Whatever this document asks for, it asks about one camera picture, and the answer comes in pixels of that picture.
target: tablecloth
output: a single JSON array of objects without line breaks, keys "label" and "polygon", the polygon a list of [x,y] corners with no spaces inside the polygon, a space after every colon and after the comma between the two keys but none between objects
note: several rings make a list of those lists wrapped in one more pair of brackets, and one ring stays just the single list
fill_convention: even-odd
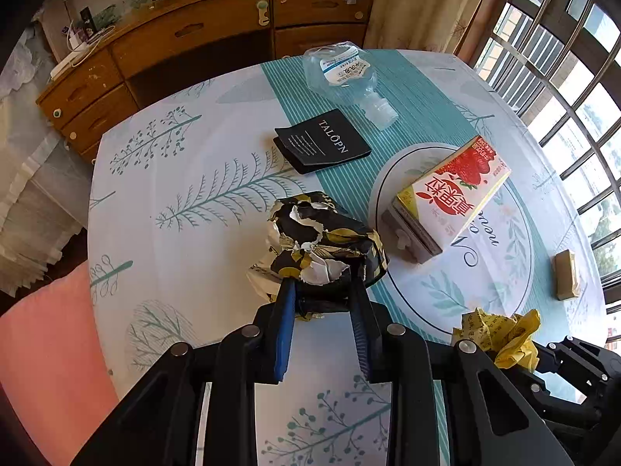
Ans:
[{"label": "tablecloth", "polygon": [[[535,339],[605,341],[604,300],[588,240],[558,175],[505,102],[451,55],[370,51],[399,120],[380,132],[341,107],[371,145],[363,160],[298,175],[274,128],[335,106],[306,88],[299,57],[201,82],[145,108],[104,135],[89,213],[95,320],[119,396],[176,341],[202,345],[249,323],[263,301],[245,271],[265,251],[278,197],[324,190],[378,229],[389,272],[369,295],[394,320],[448,342],[463,312],[537,308]],[[394,194],[477,133],[510,179],[442,256],[406,263],[379,219]],[[553,297],[550,258],[576,252],[581,295]],[[559,395],[566,384],[548,378]],[[359,372],[347,314],[297,323],[279,386],[257,386],[260,464],[361,466],[385,460],[390,384]],[[437,404],[442,414],[440,403]],[[440,419],[440,447],[447,457]]]}]

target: wooden dresser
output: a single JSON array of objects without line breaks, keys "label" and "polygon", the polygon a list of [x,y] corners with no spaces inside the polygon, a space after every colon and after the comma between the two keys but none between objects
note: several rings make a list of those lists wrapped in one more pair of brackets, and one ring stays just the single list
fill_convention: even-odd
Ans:
[{"label": "wooden dresser", "polygon": [[92,162],[107,130],[179,89],[311,47],[343,40],[362,46],[372,1],[153,2],[117,23],[88,59],[61,73],[36,102]]}]

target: circular plate print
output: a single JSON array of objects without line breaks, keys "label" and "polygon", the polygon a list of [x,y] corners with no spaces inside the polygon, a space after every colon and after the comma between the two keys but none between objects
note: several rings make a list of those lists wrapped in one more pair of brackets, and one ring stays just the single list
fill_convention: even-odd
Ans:
[{"label": "circular plate print", "polygon": [[394,196],[452,154],[445,143],[416,144],[394,155],[371,191],[369,222],[390,258],[383,282],[398,306],[431,335],[448,341],[461,315],[481,307],[489,313],[519,313],[533,276],[532,239],[520,201],[505,183],[450,247],[424,264],[397,248],[381,220]]}]

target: yellow crumpled paper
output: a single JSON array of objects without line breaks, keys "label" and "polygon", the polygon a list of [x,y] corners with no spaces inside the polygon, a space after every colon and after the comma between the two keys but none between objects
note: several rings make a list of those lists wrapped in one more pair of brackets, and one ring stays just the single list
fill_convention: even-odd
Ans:
[{"label": "yellow crumpled paper", "polygon": [[530,336],[539,329],[541,316],[535,309],[521,316],[511,317],[485,313],[481,308],[461,316],[461,329],[453,328],[451,345],[459,340],[472,340],[483,351],[497,352],[494,364],[509,369],[519,364],[531,373],[539,358]]}]

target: black and yellow wrapper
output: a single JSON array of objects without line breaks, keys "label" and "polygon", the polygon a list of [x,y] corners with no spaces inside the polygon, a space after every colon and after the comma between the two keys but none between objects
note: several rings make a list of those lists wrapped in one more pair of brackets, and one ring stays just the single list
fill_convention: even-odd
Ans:
[{"label": "black and yellow wrapper", "polygon": [[296,278],[300,294],[321,301],[330,312],[347,309],[352,271],[368,287],[384,276],[387,265],[378,233],[315,191],[274,203],[268,253],[249,269],[248,277],[268,301],[276,298],[283,278]]}]

